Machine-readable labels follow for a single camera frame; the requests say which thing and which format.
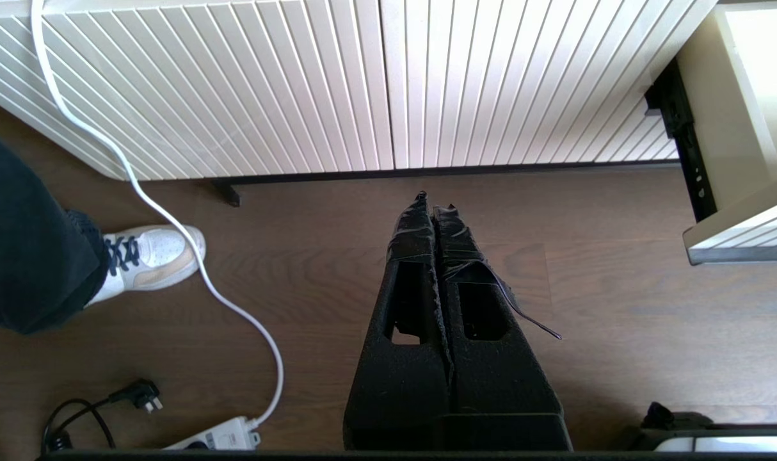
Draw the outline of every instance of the black power cord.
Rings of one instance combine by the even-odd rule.
[[[108,403],[116,403],[122,400],[130,400],[135,408],[144,408],[147,412],[153,412],[163,408],[161,400],[158,399],[161,392],[158,391],[154,382],[146,379],[139,379],[131,385],[126,386],[119,391],[110,394],[107,399],[100,400],[96,403],[90,403],[84,399],[70,399],[66,402],[58,405],[58,408],[53,410],[50,417],[47,419],[47,423],[44,425],[44,432],[41,439],[41,455],[44,456],[50,451],[58,451],[61,449],[72,449],[72,443],[70,442],[70,435],[66,429],[70,423],[76,419],[84,416],[88,412],[93,414],[96,422],[101,427],[101,431],[104,432],[105,438],[107,438],[107,445],[110,448],[116,448],[116,443],[113,440],[113,434],[110,432],[110,428],[107,427],[107,423],[104,422],[104,418],[99,414],[99,408],[108,405]],[[59,412],[70,405],[83,405],[84,409],[81,409],[75,414],[72,414],[69,418],[64,420],[55,430],[52,430],[52,424],[55,422]]]

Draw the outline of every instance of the white sneaker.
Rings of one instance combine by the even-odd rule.
[[[203,258],[207,254],[204,234],[191,225],[186,228]],[[104,245],[110,256],[110,270],[104,285],[87,306],[125,291],[166,288],[198,271],[198,260],[192,248],[172,225],[146,225],[105,234]]]

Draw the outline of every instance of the shoelace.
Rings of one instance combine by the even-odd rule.
[[[110,275],[116,275],[116,267],[121,268],[122,271],[129,271],[130,266],[127,263],[133,263],[133,266],[139,265],[138,260],[138,242],[135,241],[135,237],[130,237],[126,242],[122,242],[124,237],[118,237],[116,243],[113,244],[110,239],[104,239],[104,246],[107,247],[107,251],[110,253]],[[120,245],[124,245],[126,250],[122,256]]]

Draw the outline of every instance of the power strip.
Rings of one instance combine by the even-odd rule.
[[[243,416],[206,429],[165,449],[243,449],[254,450],[260,444],[260,434],[248,431],[248,420]]]

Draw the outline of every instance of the person's leg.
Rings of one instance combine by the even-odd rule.
[[[61,209],[0,143],[0,326],[32,333],[62,324],[99,291],[107,269],[99,229]]]

